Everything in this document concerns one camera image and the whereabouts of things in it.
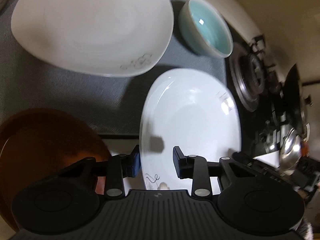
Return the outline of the brown round plate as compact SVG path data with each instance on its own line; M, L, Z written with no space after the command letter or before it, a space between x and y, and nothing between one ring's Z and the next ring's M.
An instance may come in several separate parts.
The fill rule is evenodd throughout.
M62 111L32 108L1 124L1 217L17 231L11 204L16 194L85 157L111 154L84 122Z

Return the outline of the teal glazed ceramic bowl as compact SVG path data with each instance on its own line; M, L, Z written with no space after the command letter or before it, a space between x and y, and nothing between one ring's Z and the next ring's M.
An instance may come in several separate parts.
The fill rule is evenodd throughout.
M217 59L231 55L231 31L218 10L207 1L188 0L180 10L178 26L181 36L194 53Z

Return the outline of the black wok pan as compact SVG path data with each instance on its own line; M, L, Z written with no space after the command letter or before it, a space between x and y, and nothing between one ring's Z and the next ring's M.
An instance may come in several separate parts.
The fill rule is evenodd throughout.
M298 135L303 140L306 140L309 135L307 128L308 111L306 109L302 82L296 64L291 67L287 74L283 87L283 100L288 122L296 130Z

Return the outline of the grey woven table mat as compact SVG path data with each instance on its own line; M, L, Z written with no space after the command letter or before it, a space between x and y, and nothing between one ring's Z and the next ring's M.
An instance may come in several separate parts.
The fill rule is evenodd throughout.
M26 52L11 33L18 0L1 10L1 120L29 108L54 108L84 121L99 134L138 134L144 100L153 81L172 68L199 69L226 82L223 60L194 54L178 28L167 51L150 71L110 78L70 72Z

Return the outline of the black gas stove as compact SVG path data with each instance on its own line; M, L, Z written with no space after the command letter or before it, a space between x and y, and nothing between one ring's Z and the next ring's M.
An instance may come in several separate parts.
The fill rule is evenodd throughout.
M240 116L241 150L250 157L276 151L293 127L286 118L283 87L273 65L262 59L262 35L247 44L233 35L233 52L226 59L227 85Z

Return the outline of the small white floral plate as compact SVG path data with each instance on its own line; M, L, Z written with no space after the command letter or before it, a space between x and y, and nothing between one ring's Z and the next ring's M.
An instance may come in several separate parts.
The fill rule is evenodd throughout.
M148 190L191 190L180 179L172 150L217 162L241 150L235 100L217 78L200 70L175 68L161 74L144 102L139 133L140 159Z

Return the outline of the stainless steel pot lid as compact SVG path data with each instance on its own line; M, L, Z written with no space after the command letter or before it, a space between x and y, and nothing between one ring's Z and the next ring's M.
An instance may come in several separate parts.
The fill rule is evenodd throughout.
M297 131L290 129L284 138L279 152L279 170L287 171L293 169L301 158L301 138Z

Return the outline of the large white floral plate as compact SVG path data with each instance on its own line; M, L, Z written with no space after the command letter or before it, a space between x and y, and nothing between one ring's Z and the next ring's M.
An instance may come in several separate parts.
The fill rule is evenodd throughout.
M107 77L152 69L173 26L170 0L18 0L11 17L14 38L31 55Z

